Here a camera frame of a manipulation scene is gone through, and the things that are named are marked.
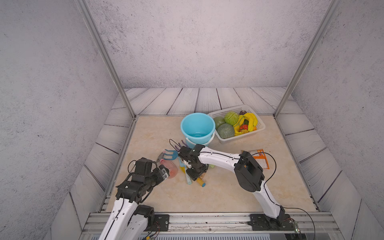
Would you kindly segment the green shovel wooden handle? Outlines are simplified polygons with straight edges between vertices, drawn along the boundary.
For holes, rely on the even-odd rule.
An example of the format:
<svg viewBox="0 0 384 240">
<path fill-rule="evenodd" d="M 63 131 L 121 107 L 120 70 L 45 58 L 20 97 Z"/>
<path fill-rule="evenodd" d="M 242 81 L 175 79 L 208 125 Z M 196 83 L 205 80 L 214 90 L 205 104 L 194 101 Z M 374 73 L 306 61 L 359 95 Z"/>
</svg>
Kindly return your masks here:
<svg viewBox="0 0 384 240">
<path fill-rule="evenodd" d="M 204 168 L 204 170 L 201 172 L 201 174 L 199 175 L 199 178 L 200 179 L 203 179 L 205 174 L 207 173 L 208 169 L 210 168 L 214 168 L 215 166 L 214 165 L 206 165 L 206 167 Z"/>
</svg>

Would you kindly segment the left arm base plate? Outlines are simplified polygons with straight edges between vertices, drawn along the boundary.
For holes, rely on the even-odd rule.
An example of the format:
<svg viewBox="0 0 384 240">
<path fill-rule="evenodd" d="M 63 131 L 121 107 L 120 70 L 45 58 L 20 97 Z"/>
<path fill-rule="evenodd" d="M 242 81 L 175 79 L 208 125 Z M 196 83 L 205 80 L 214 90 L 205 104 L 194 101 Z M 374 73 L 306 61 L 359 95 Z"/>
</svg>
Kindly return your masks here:
<svg viewBox="0 0 384 240">
<path fill-rule="evenodd" d="M 169 230 L 170 215 L 154 214 L 147 217 L 148 224 L 145 231 L 167 232 Z"/>
</svg>

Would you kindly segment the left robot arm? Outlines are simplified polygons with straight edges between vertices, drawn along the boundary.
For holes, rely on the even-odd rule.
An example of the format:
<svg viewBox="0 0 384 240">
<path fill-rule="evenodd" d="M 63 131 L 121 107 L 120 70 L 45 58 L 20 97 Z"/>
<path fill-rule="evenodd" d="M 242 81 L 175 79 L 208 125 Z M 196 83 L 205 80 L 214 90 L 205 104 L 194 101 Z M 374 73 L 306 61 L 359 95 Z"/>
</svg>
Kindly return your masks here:
<svg viewBox="0 0 384 240">
<path fill-rule="evenodd" d="M 100 240 L 138 240 L 144 232 L 158 231 L 153 207 L 143 205 L 154 187 L 170 176 L 157 162 L 141 158 L 117 186 L 116 200 Z"/>
</svg>

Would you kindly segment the light blue fork white handle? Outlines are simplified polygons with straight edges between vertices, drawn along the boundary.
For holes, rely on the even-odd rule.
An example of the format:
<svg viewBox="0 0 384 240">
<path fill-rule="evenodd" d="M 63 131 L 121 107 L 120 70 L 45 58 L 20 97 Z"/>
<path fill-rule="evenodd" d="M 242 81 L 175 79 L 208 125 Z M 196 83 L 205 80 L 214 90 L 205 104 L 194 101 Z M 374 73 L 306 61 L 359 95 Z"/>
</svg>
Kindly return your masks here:
<svg viewBox="0 0 384 240">
<path fill-rule="evenodd" d="M 180 165 L 180 169 L 185 174 L 185 177 L 186 177 L 188 185 L 191 185 L 192 184 L 192 180 L 189 177 L 189 175 L 186 173 L 186 170 L 188 169 L 188 167 L 184 164 L 184 162 L 181 160 L 181 158 L 179 158 L 179 165 Z"/>
</svg>

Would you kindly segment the teal fork yellow handle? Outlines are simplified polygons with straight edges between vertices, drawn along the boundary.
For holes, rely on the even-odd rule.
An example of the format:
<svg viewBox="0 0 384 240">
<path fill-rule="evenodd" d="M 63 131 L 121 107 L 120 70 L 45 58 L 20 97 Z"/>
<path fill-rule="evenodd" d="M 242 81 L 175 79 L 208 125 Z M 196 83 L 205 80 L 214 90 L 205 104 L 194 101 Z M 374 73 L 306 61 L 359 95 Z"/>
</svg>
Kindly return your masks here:
<svg viewBox="0 0 384 240">
<path fill-rule="evenodd" d="M 176 150 L 164 150 L 163 154 L 163 159 L 169 161 L 174 161 L 179 157 L 179 152 Z"/>
</svg>

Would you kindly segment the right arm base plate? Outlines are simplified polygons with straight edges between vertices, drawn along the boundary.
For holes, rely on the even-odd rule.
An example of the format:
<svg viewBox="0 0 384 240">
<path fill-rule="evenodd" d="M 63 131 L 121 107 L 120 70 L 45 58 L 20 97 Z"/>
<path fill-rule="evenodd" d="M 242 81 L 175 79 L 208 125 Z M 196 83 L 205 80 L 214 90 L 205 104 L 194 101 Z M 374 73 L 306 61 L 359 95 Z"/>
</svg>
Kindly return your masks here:
<svg viewBox="0 0 384 240">
<path fill-rule="evenodd" d="M 253 231 L 295 231 L 296 227 L 290 215 L 285 214 L 277 219 L 264 214 L 251 214 L 247 222 Z"/>
</svg>

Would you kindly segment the yellow shovel blue-tipped handle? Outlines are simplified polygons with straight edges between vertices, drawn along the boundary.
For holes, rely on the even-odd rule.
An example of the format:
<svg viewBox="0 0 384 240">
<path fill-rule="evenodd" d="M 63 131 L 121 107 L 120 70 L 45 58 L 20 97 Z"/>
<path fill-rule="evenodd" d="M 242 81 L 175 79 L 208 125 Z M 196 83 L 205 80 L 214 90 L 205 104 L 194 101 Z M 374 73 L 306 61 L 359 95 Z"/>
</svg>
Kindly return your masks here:
<svg viewBox="0 0 384 240">
<path fill-rule="evenodd" d="M 200 178 L 197 178 L 195 182 L 198 183 L 201 187 L 204 187 L 206 185 L 206 183 Z"/>
</svg>

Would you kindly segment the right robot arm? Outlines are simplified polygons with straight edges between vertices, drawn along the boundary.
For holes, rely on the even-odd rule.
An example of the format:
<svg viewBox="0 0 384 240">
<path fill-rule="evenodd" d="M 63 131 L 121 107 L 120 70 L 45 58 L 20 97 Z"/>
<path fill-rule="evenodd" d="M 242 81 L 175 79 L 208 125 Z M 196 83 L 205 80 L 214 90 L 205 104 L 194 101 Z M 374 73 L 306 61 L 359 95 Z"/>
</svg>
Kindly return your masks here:
<svg viewBox="0 0 384 240">
<path fill-rule="evenodd" d="M 249 152 L 230 154 L 213 150 L 204 145 L 195 145 L 192 149 L 181 147 L 178 150 L 178 155 L 188 167 L 187 175 L 194 181 L 207 172 L 209 165 L 234 173 L 240 187 L 253 193 L 258 200 L 267 223 L 274 228 L 283 226 L 285 210 L 278 204 L 269 190 L 263 168 Z"/>
</svg>

